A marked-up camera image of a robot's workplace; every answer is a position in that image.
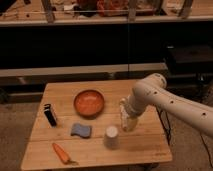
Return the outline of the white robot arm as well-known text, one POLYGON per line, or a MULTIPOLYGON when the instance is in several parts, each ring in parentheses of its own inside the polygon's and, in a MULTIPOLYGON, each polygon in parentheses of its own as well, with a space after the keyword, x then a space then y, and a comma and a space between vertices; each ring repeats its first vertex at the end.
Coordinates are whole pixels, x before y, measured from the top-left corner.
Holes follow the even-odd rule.
POLYGON ((153 105, 213 137, 213 107, 174 95, 166 90, 166 86, 165 77, 158 73, 138 80, 127 98, 128 115, 138 117, 148 105, 153 105))

